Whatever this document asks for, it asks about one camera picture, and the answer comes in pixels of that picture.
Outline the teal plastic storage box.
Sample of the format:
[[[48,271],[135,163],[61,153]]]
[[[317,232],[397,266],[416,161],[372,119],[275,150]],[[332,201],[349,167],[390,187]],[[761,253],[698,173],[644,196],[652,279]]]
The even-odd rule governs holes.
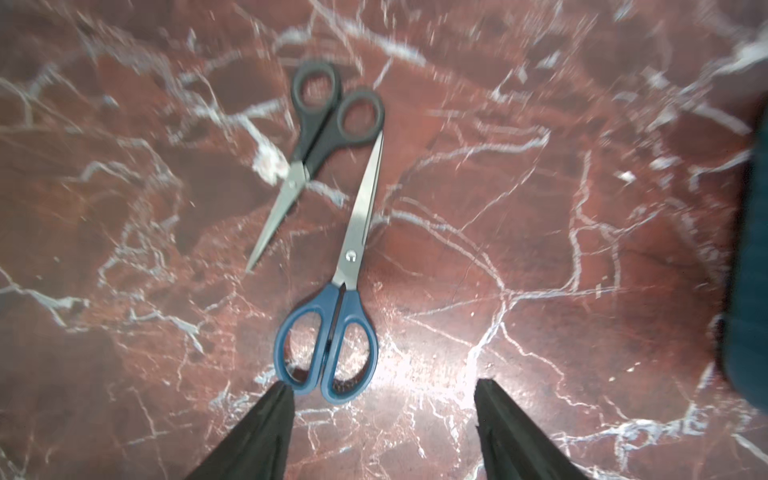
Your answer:
[[[737,215],[721,363],[732,387],[767,411],[767,112],[758,117]]]

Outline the small black scissors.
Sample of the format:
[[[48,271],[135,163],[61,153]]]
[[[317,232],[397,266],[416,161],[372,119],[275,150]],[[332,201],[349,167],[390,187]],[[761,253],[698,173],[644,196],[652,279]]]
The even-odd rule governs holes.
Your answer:
[[[311,105],[303,98],[304,84],[314,77],[330,82],[329,95],[320,105]],[[288,175],[249,256],[247,272],[261,258],[294,202],[324,161],[341,148],[373,143],[383,130],[385,107],[378,93],[370,88],[358,88],[345,94],[340,74],[329,62],[308,60],[302,63],[293,76],[291,99],[300,123],[298,142],[291,155]],[[371,127],[360,133],[344,126],[348,110],[357,104],[371,106],[374,113]]]

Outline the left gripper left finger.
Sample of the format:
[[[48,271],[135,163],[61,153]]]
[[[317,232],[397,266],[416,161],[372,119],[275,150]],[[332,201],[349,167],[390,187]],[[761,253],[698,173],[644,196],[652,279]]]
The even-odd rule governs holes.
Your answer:
[[[188,477],[283,479],[294,416],[293,389],[275,382]]]

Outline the blue handled scissors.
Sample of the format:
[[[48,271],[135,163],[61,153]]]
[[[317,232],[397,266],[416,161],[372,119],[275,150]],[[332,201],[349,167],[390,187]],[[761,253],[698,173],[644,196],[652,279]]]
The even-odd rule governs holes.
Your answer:
[[[355,198],[340,256],[331,281],[313,298],[292,311],[277,331],[273,362],[278,379],[295,394],[306,395],[315,388],[331,404],[342,405],[358,397],[370,384],[378,362],[379,346],[372,322],[366,316],[358,278],[373,217],[373,204],[382,160],[383,135],[374,142],[366,170]],[[285,359],[290,330],[297,320],[314,313],[320,318],[306,378],[299,381],[289,372]],[[343,340],[348,328],[360,327],[368,340],[368,359],[361,378],[341,391],[334,386]]]

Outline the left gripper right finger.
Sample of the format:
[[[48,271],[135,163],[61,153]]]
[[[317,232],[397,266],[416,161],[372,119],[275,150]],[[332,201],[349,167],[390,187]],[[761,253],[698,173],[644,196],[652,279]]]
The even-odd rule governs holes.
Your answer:
[[[489,479],[585,477],[497,382],[478,380],[474,400],[484,468]]]

